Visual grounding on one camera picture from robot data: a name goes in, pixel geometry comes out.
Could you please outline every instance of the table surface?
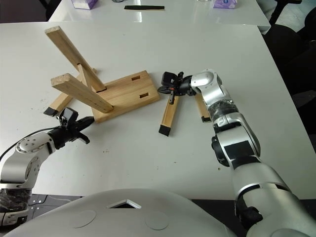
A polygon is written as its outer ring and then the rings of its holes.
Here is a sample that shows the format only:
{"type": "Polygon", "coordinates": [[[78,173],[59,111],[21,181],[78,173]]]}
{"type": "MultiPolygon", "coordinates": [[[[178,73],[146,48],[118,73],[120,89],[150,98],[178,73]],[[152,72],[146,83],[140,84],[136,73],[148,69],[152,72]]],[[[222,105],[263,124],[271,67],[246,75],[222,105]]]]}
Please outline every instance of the table surface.
{"type": "MultiPolygon", "coordinates": [[[[256,26],[210,24],[0,24],[0,152],[32,131],[56,126],[43,111],[59,94],[50,79],[77,72],[44,30],[60,25],[103,82],[142,70],[159,86],[163,72],[213,68],[256,133],[261,159],[299,198],[316,198],[316,155],[256,26]]],[[[91,143],[68,143],[42,165],[34,193],[88,195],[157,188],[188,198],[233,199],[231,172],[211,148],[193,97],[183,96],[169,137],[158,133],[168,100],[83,131],[91,143]]],[[[79,118],[91,109],[73,100],[79,118]]]]}
{"type": "Polygon", "coordinates": [[[76,9],[71,0],[62,0],[49,21],[89,20],[123,23],[246,24],[258,26],[261,31],[270,28],[269,21],[256,0],[238,0],[235,9],[216,9],[212,8],[211,1],[197,0],[99,0],[92,10],[76,9]],[[163,5],[165,11],[124,10],[125,5],[163,5]]]}

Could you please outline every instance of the light wood grain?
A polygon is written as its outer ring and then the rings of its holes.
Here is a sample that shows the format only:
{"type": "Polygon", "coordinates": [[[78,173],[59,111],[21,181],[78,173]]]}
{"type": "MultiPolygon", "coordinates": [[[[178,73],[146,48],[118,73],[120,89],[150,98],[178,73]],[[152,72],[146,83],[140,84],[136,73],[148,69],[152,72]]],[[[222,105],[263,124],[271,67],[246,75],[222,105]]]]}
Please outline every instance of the light wood grain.
{"type": "Polygon", "coordinates": [[[162,122],[161,122],[162,125],[171,128],[172,121],[178,107],[179,97],[180,96],[174,97],[173,105],[170,105],[169,100],[168,100],[167,106],[164,110],[163,117],[162,117],[162,122]]]}
{"type": "MultiPolygon", "coordinates": [[[[80,74],[76,78],[77,80],[81,81],[80,74]]],[[[71,100],[72,96],[61,92],[59,96],[53,101],[53,103],[49,105],[49,107],[58,112],[61,112],[71,100]]]]}
{"type": "Polygon", "coordinates": [[[85,68],[81,64],[78,64],[78,70],[81,82],[88,87],[88,89],[92,90],[90,79],[85,68]]]}
{"type": "Polygon", "coordinates": [[[206,104],[205,104],[205,102],[203,100],[202,95],[201,94],[196,94],[195,95],[195,99],[196,99],[196,102],[197,102],[197,107],[198,107],[199,113],[201,115],[202,121],[203,122],[210,122],[211,118],[210,118],[209,112],[206,109],[206,104]]]}
{"type": "Polygon", "coordinates": [[[50,40],[59,48],[63,55],[69,60],[69,62],[79,71],[78,64],[81,64],[87,71],[90,83],[96,91],[105,90],[106,87],[97,77],[97,75],[90,68],[86,60],[81,56],[79,51],[60,28],[60,26],[52,27],[45,30],[46,35],[50,40]]]}
{"type": "Polygon", "coordinates": [[[51,85],[100,112],[107,113],[113,110],[113,106],[111,104],[102,99],[97,93],[90,90],[70,74],[64,74],[51,79],[51,85]]]}
{"type": "Polygon", "coordinates": [[[98,92],[113,105],[113,110],[101,113],[92,108],[94,120],[103,122],[159,100],[159,94],[146,71],[106,83],[106,90],[98,92]]]}

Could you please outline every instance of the tissue box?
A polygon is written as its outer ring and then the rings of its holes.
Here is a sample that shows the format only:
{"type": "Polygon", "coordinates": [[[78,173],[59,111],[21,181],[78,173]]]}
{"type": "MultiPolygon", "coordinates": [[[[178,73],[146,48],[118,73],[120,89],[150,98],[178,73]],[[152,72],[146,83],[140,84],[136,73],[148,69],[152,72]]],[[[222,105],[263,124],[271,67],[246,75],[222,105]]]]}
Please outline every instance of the tissue box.
{"type": "Polygon", "coordinates": [[[213,8],[233,9],[237,5],[237,0],[212,0],[213,8]]]}
{"type": "Polygon", "coordinates": [[[93,8],[93,6],[98,0],[71,0],[71,1],[73,2],[74,8],[90,10],[91,8],[93,8]]]}

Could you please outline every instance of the rectangular slot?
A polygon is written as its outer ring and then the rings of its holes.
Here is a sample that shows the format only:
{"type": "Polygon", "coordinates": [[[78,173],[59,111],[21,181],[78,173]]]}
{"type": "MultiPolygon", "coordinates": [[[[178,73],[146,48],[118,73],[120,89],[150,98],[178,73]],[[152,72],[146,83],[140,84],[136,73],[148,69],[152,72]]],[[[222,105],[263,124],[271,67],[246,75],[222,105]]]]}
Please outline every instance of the rectangular slot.
{"type": "Polygon", "coordinates": [[[126,200],[122,200],[122,201],[118,201],[114,204],[111,204],[109,206],[107,206],[107,208],[135,208],[135,209],[140,209],[142,208],[141,205],[129,200],[129,199],[126,199],[126,200]]]}
{"type": "Polygon", "coordinates": [[[132,80],[137,80],[139,78],[140,78],[140,76],[136,76],[136,77],[133,77],[132,80]]]}
{"type": "Polygon", "coordinates": [[[139,95],[139,98],[141,99],[141,98],[143,98],[143,97],[145,97],[145,96],[148,96],[149,94],[148,94],[148,92],[147,93],[145,93],[145,94],[141,94],[141,95],[139,95]]]}

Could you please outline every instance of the wooden stick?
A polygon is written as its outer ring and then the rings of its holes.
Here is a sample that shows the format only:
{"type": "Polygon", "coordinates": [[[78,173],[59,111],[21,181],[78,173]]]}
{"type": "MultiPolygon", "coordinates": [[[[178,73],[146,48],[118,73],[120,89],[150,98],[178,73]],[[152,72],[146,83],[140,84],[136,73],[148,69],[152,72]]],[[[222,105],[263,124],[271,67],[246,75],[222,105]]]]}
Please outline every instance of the wooden stick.
{"type": "Polygon", "coordinates": [[[78,64],[78,70],[79,70],[79,75],[80,75],[80,79],[81,82],[88,87],[88,89],[92,90],[91,84],[90,84],[90,80],[89,77],[87,75],[87,71],[84,69],[84,67],[81,64],[78,64]]]}
{"type": "Polygon", "coordinates": [[[201,115],[202,122],[210,122],[211,121],[211,117],[209,115],[209,112],[206,109],[206,105],[204,103],[202,95],[201,94],[196,94],[195,95],[195,99],[196,99],[196,102],[197,102],[197,107],[198,107],[199,113],[201,115]]]}
{"type": "Polygon", "coordinates": [[[164,110],[164,114],[163,114],[162,122],[160,125],[159,133],[166,135],[167,137],[169,136],[169,133],[171,130],[171,125],[172,125],[172,121],[173,121],[174,115],[175,115],[176,110],[177,110],[179,97],[180,96],[174,97],[173,105],[170,105],[169,100],[168,100],[167,106],[164,110]]]}
{"type": "Polygon", "coordinates": [[[100,112],[107,113],[113,109],[110,103],[102,99],[97,93],[90,90],[69,73],[51,79],[51,85],[100,112]]]}
{"type": "MultiPolygon", "coordinates": [[[[76,78],[77,80],[81,81],[80,74],[76,78]]],[[[51,103],[50,106],[44,111],[44,114],[48,116],[55,116],[61,112],[71,100],[72,96],[61,92],[54,102],[51,103]]]]}
{"type": "Polygon", "coordinates": [[[64,31],[60,28],[60,26],[49,28],[45,30],[45,33],[77,70],[78,64],[81,64],[86,69],[91,85],[96,91],[102,91],[106,89],[104,84],[93,72],[89,64],[81,56],[79,51],[67,37],[64,31]]]}

